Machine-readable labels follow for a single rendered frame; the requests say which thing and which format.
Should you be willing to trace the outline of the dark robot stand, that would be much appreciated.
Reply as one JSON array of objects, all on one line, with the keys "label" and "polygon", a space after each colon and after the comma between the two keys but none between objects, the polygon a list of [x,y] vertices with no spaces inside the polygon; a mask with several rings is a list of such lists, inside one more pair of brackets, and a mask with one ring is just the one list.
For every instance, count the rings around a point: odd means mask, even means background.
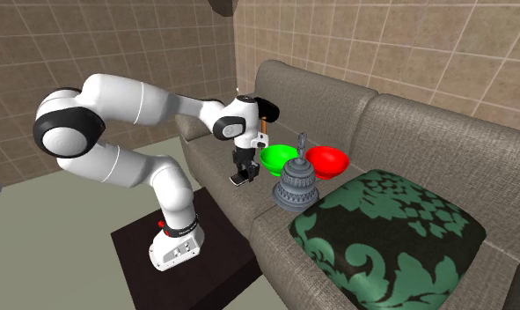
[{"label": "dark robot stand", "polygon": [[146,253],[159,210],[111,233],[136,310],[222,310],[261,275],[248,240],[207,189],[194,193],[194,207],[205,242],[196,257],[166,271]]}]

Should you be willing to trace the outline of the green bowl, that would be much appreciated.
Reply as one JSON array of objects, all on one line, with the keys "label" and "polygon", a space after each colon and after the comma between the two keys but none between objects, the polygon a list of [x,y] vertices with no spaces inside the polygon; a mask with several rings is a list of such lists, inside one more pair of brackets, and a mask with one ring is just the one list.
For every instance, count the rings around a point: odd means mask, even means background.
[{"label": "green bowl", "polygon": [[260,152],[262,165],[277,177],[280,176],[285,163],[297,157],[297,149],[286,144],[272,144]]}]

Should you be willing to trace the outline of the red bowl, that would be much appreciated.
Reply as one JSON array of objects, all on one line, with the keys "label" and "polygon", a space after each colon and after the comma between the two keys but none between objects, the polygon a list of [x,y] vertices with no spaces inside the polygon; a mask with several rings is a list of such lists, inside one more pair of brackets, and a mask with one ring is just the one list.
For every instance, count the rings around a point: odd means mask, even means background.
[{"label": "red bowl", "polygon": [[349,165],[348,156],[330,146],[315,146],[305,153],[305,158],[313,165],[316,177],[330,180],[343,173]]}]

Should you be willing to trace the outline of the grey ornate bell figure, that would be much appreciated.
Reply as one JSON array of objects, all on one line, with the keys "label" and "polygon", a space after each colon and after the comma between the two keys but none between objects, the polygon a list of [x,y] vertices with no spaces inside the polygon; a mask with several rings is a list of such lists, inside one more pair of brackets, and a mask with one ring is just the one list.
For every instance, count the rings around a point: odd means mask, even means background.
[{"label": "grey ornate bell figure", "polygon": [[319,199],[314,167],[304,157],[306,138],[305,132],[298,135],[298,157],[284,164],[280,180],[272,190],[272,197],[279,207],[296,213],[305,211]]}]

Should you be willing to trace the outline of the black and white phone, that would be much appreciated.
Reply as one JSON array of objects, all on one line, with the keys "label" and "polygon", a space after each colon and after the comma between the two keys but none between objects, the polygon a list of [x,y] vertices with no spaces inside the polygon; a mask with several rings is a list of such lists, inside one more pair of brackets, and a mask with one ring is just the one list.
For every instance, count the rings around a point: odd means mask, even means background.
[{"label": "black and white phone", "polygon": [[249,173],[246,170],[239,171],[230,177],[230,181],[238,187],[249,181]]}]

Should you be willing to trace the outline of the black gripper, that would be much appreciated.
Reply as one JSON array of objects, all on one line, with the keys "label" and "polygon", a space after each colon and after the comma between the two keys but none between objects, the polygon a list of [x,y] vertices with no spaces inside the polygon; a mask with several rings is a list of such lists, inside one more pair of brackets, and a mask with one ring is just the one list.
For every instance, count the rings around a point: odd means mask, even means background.
[{"label": "black gripper", "polygon": [[237,168],[236,173],[240,173],[241,171],[243,171],[243,166],[246,166],[248,182],[252,182],[253,179],[259,174],[260,166],[258,164],[252,164],[253,158],[253,148],[243,149],[236,147],[235,150],[232,152],[232,160]]}]

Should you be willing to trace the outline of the grey-brown fabric sofa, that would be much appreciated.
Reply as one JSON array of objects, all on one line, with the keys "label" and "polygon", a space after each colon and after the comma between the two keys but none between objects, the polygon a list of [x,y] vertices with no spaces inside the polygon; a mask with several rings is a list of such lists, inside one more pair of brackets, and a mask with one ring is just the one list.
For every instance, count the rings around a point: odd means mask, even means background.
[{"label": "grey-brown fabric sofa", "polygon": [[[444,197],[487,230],[472,266],[441,310],[520,310],[520,130],[267,60],[255,95],[276,104],[272,144],[328,145],[349,168],[319,184],[328,194],[374,168],[404,176]],[[275,177],[262,172],[235,187],[232,142],[196,118],[176,119],[193,177],[246,237],[260,268],[288,310],[356,310],[291,239],[289,211],[271,197]]]}]

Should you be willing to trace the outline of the green black patterned cushion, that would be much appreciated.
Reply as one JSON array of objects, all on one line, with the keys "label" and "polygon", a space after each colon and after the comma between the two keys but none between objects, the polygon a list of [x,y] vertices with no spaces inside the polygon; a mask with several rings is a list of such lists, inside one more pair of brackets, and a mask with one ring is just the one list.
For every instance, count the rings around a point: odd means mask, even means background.
[{"label": "green black patterned cushion", "polygon": [[324,196],[289,233],[359,310],[438,310],[487,237],[458,206],[383,170]]}]

